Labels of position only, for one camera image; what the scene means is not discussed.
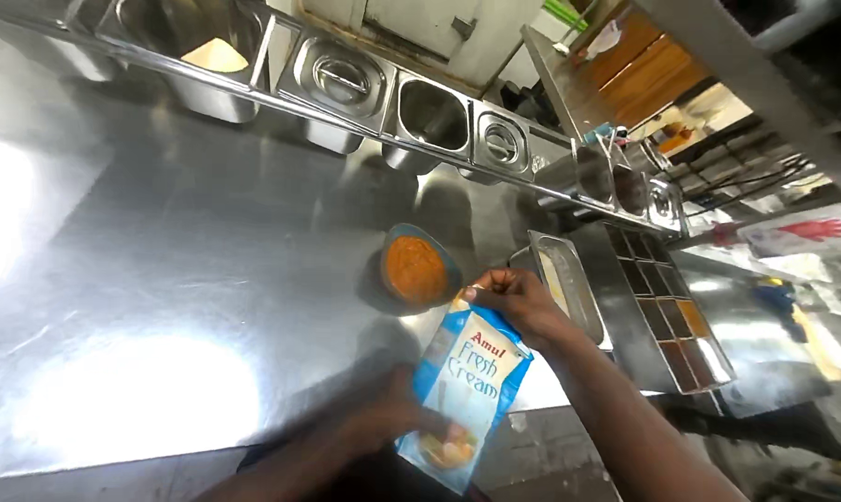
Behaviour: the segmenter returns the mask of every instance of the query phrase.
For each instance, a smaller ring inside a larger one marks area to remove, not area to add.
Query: orange sauce
[[[442,298],[448,287],[445,264],[425,239],[397,237],[386,253],[386,275],[396,291],[413,304]]]

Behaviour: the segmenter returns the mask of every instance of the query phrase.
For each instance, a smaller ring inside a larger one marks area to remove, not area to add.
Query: steel countertop
[[[416,360],[444,307],[404,315],[367,288],[394,223],[467,281],[555,231],[519,188],[297,129],[189,112],[134,67],[58,79],[0,42],[0,477],[255,443]],[[568,404],[534,368],[514,409]]]

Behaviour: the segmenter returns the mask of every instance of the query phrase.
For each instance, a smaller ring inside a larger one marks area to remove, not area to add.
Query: wooden cabinet
[[[600,89],[614,122],[627,127],[673,102],[709,72],[647,16],[630,7],[619,19],[622,39],[584,63],[578,75]]]

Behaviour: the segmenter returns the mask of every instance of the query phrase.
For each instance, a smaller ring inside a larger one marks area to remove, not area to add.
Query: red hand sign
[[[809,221],[793,223],[777,229],[789,232],[807,240],[823,242],[824,238],[841,238],[841,220],[834,218],[824,221]]]

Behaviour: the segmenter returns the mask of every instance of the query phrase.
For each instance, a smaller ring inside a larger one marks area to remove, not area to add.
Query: wall
[[[566,23],[553,17],[545,9],[538,11],[538,15],[532,20],[531,26],[554,42],[559,42],[566,35],[567,30],[569,30],[569,26]],[[576,37],[578,37],[578,34],[574,33],[566,43],[570,43]],[[535,64],[532,63],[532,58],[529,56],[525,45],[520,47],[517,53],[513,55],[510,62],[507,63],[507,66],[498,75],[498,78],[505,82],[513,82],[520,87],[531,87],[538,82],[540,78],[538,71],[535,69]]]

